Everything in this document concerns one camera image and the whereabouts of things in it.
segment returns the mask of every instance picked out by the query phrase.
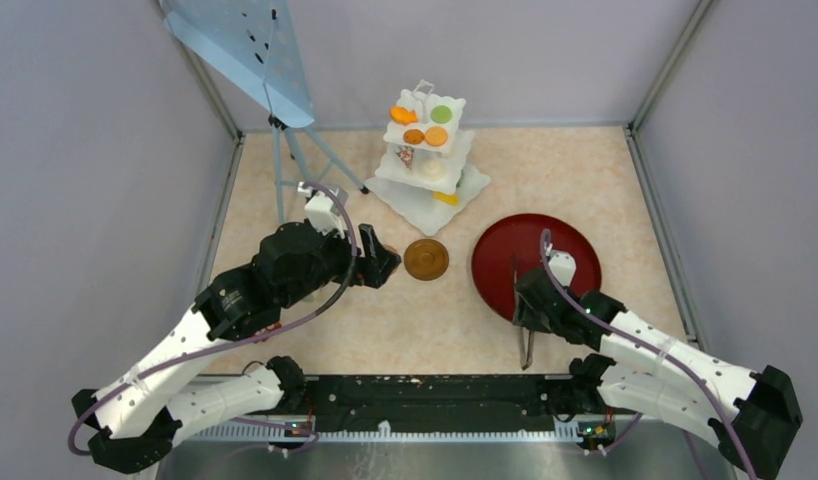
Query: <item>light blue stand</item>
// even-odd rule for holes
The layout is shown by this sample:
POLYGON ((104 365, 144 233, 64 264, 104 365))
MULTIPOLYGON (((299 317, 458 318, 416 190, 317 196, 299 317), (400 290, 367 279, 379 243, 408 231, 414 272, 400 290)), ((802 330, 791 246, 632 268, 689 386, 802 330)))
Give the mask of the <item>light blue stand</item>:
POLYGON ((279 222, 285 222, 280 132, 303 178, 320 181, 333 164, 363 192, 365 185, 310 128, 315 120, 286 0, 161 0, 165 26, 185 46, 270 112, 279 222), (297 143, 303 129, 329 157, 316 178, 297 143))

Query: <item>orange round cookie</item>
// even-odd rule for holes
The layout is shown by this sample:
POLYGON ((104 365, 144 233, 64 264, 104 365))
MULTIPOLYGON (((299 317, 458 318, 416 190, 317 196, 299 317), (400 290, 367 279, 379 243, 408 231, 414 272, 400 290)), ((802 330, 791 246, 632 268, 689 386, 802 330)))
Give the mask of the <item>orange round cookie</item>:
POLYGON ((417 145, 424 141, 424 132, 418 130, 417 128, 406 130, 406 132, 403 134, 403 141, 409 145, 417 145))
POLYGON ((447 143, 447 130, 442 127, 430 127, 424 134, 427 143, 434 147, 440 147, 447 143))

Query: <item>gray wall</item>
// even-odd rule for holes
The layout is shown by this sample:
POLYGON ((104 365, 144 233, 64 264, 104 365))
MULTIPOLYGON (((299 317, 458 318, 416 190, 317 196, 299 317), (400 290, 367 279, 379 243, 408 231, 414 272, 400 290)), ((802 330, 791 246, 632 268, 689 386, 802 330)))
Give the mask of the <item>gray wall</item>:
POLYGON ((818 478, 818 0, 721 2, 643 133, 715 354, 793 378, 818 478))
POLYGON ((187 307, 231 142, 149 1, 0 1, 0 480, 187 307))
MULTIPOLYGON (((346 128, 382 127, 421 78, 464 96, 471 125, 626 122, 697 0, 288 3, 316 125, 346 128)), ((239 127, 265 130, 265 111, 215 77, 239 127)))

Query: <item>red tray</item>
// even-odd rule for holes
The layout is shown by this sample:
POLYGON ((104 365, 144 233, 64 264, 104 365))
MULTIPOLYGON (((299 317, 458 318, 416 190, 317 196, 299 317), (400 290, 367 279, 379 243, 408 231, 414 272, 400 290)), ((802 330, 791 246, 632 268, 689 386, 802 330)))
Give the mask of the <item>red tray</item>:
POLYGON ((541 232, 550 229, 554 250, 570 253, 577 262, 571 290, 582 295, 600 288, 601 273, 597 253, 580 232, 562 220, 522 213, 506 217, 486 230, 471 256, 474 285, 486 304, 511 321, 515 311, 512 285, 513 258, 517 258, 518 276, 541 266, 541 232))

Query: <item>white tiered stand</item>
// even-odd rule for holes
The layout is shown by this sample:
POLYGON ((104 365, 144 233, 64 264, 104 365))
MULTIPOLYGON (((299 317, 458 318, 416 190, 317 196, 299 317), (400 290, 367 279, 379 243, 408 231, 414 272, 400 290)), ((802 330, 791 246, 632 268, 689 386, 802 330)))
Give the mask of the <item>white tiered stand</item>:
POLYGON ((468 202, 477 198, 491 178, 467 162, 474 132, 459 130, 465 99, 403 90, 397 106, 414 110, 419 121, 409 125, 389 122, 383 136, 387 142, 386 152, 374 177, 369 178, 365 186, 424 235, 431 237, 461 212, 468 202), (449 122, 437 124, 430 120, 429 112, 438 105, 450 108, 453 115, 449 122), (426 132, 432 126, 440 126, 447 131, 448 139, 443 145, 434 147, 426 141, 410 145, 403 141, 407 130, 426 132), (415 149, 411 167, 407 167, 398 156, 401 147, 415 149), (434 192, 456 194, 457 204, 450 205, 438 200, 433 196, 434 192))

